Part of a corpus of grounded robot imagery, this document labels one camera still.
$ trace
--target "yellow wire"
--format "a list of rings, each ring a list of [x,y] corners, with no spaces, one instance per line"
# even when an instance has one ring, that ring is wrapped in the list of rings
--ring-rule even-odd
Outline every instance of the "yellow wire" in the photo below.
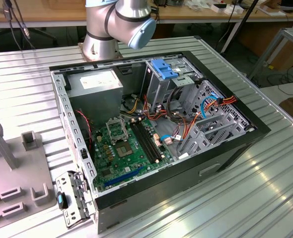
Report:
[[[132,113],[134,113],[134,112],[135,112],[135,110],[137,109],[137,105],[138,105],[138,99],[136,99],[136,103],[135,103],[134,107],[133,107],[133,108],[132,108],[132,110],[131,110],[131,111],[129,111],[128,113],[129,113],[129,114],[132,114]]]

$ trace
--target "ram slot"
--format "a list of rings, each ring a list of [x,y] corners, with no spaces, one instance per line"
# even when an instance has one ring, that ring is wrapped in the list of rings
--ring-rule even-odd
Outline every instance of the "ram slot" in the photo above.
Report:
[[[139,144],[141,145],[143,151],[145,152],[149,162],[153,164],[156,163],[157,160],[161,160],[162,157],[157,150],[155,144],[147,134],[145,128],[140,123],[131,124],[130,127],[135,134]]]

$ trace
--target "motherboard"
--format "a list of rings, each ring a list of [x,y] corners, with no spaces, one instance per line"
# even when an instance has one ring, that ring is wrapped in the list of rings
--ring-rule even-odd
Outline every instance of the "motherboard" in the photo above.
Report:
[[[94,165],[98,172],[93,183],[99,192],[173,162],[166,145],[156,145],[153,138],[156,132],[148,119],[139,122],[138,126],[132,122],[126,122],[124,125],[128,135],[125,140],[114,142],[110,136],[110,133],[112,136],[125,134],[121,126],[112,125],[111,129],[106,126],[93,132]]]

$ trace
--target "open computer tower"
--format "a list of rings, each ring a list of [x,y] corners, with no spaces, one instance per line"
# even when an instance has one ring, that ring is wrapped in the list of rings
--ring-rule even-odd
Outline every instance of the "open computer tower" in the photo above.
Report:
[[[50,71],[77,165],[56,179],[68,228],[91,218],[103,232],[223,171],[270,131],[190,52]]]

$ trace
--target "aluminum table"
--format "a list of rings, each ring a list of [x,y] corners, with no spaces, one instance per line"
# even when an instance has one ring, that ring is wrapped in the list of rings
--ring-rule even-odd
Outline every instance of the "aluminum table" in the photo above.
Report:
[[[256,73],[258,72],[258,70],[260,70],[260,67],[263,65],[264,61],[266,60],[266,58],[269,56],[269,54],[274,50],[274,48],[278,45],[279,41],[281,41],[282,39],[283,39],[282,43],[283,42],[286,43],[288,40],[293,42],[293,28],[283,28],[276,34],[274,39],[270,42],[269,46],[267,47],[265,52],[263,52],[263,54],[260,56],[254,68],[248,75],[249,79],[252,79],[253,76],[256,75]],[[273,52],[273,54],[277,55],[280,50],[281,48],[280,46],[278,46],[278,48]]]
[[[210,46],[194,37],[153,40],[124,57],[192,51],[272,130],[230,168],[106,232],[91,220],[67,230],[58,205],[0,229],[1,237],[291,237],[293,119]],[[53,182],[75,170],[48,67],[84,62],[78,47],[0,53],[0,123],[5,138],[42,134]]]

